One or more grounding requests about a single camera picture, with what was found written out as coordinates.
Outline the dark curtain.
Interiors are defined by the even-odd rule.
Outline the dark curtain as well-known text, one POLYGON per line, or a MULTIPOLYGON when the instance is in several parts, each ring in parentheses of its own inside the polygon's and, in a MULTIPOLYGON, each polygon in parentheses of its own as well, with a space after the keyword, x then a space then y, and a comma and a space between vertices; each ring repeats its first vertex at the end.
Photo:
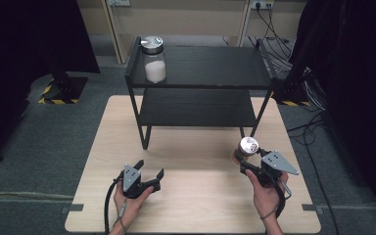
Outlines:
POLYGON ((35 79, 99 71, 77 0, 0 0, 0 147, 35 79))
POLYGON ((320 80, 341 156, 376 197, 376 0, 306 0, 292 63, 320 80))

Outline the stand base with striped tape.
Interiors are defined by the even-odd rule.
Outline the stand base with striped tape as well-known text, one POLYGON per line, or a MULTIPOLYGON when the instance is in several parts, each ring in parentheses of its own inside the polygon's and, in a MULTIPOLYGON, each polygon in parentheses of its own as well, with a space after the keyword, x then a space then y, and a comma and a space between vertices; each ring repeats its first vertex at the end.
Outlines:
POLYGON ((76 104, 80 98, 87 77, 71 77, 69 82, 51 79, 44 89, 39 104, 76 104))
POLYGON ((305 90, 298 86, 292 91, 283 91, 281 88, 276 88, 272 94, 271 98, 276 101, 278 105, 285 106, 308 106, 309 99, 306 95, 305 90))

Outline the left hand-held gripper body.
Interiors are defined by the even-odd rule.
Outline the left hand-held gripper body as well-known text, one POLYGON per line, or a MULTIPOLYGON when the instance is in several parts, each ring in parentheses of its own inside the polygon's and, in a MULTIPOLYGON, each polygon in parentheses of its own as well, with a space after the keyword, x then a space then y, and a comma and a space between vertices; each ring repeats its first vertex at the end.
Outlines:
MULTIPOLYGON (((126 164, 123 170, 122 192, 126 198, 137 199, 147 188, 145 182, 141 181, 141 171, 134 166, 126 164)), ((161 190, 160 187, 153 187, 153 192, 161 190)))

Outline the glass jar of white granules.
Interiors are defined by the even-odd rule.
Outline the glass jar of white granules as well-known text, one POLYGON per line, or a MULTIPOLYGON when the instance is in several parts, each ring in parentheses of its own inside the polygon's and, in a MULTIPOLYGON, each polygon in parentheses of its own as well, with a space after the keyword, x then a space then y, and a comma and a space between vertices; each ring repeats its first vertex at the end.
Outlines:
POLYGON ((166 78, 165 47, 159 36, 147 36, 141 40, 146 78, 158 83, 166 78))

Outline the glass jar of orange powder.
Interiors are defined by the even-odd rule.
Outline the glass jar of orange powder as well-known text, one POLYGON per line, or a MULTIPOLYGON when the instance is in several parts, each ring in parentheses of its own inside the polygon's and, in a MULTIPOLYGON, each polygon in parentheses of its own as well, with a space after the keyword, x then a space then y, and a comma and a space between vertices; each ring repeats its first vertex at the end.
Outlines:
POLYGON ((259 142, 253 137, 244 137, 240 140, 232 154, 232 161, 238 165, 240 161, 247 161, 259 151, 259 142))

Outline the person's right hand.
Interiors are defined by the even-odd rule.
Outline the person's right hand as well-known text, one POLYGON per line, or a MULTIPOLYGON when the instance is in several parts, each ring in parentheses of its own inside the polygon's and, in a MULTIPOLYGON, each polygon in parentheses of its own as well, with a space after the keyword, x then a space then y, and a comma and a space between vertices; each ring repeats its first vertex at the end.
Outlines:
POLYGON ((261 220, 269 221, 275 217, 276 209, 280 205, 279 192, 275 187, 264 188, 260 185, 258 178, 249 170, 246 170, 250 182, 254 188, 254 205, 261 220))

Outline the person's left hand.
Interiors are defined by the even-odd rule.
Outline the person's left hand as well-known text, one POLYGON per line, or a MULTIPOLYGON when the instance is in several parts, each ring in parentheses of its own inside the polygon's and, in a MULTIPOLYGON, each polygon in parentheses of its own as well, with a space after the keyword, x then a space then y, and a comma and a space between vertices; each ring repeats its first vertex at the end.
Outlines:
POLYGON ((119 182, 114 195, 114 202, 117 207, 117 221, 123 221, 131 226, 142 205, 152 192, 153 187, 149 187, 137 199, 128 199, 123 195, 122 186, 119 182))

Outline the black two-tier metal rack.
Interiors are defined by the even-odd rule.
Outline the black two-tier metal rack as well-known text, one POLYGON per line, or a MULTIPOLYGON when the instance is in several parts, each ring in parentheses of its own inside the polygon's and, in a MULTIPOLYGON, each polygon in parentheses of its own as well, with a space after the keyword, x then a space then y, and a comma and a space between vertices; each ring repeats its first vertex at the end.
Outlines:
POLYGON ((143 149, 154 126, 258 129, 277 74, 261 41, 255 47, 176 46, 165 51, 165 80, 146 77, 141 39, 136 38, 125 81, 143 149), (254 110, 250 92, 265 93, 254 110))

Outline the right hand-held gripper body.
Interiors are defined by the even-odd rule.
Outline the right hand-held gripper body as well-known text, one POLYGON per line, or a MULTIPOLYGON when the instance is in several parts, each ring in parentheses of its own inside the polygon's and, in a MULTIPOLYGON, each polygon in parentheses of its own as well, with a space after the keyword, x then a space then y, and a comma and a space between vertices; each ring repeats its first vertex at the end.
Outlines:
POLYGON ((299 171, 293 167, 278 151, 270 153, 260 159, 257 178, 264 188, 273 187, 283 172, 298 175, 299 171))

